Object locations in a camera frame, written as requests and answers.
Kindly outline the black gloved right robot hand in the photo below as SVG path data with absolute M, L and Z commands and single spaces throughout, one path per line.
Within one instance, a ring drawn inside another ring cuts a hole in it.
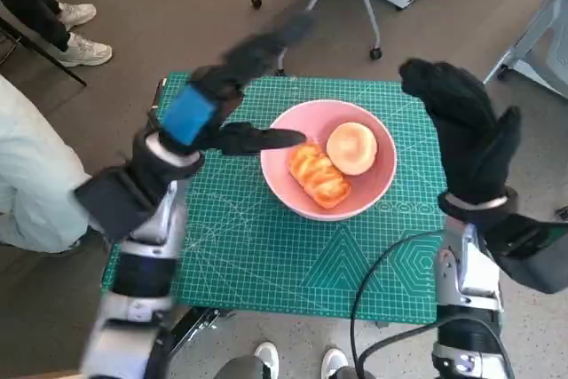
M 470 205 L 506 197 L 521 137 L 520 109 L 497 115 L 483 83 L 447 62 L 409 59 L 398 72 L 403 92 L 423 103 L 434 124 L 447 191 Z

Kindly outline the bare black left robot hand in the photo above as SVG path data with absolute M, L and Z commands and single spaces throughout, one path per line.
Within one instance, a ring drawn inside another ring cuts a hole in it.
M 241 104 L 245 88 L 272 70 L 279 56 L 300 42 L 312 25 L 312 17 L 301 12 L 242 39 L 216 65 L 193 71 L 163 114 L 160 141 L 182 155 L 209 149 L 249 155 L 303 144 L 307 137 L 297 130 L 261 130 L 249 122 L 225 120 Z

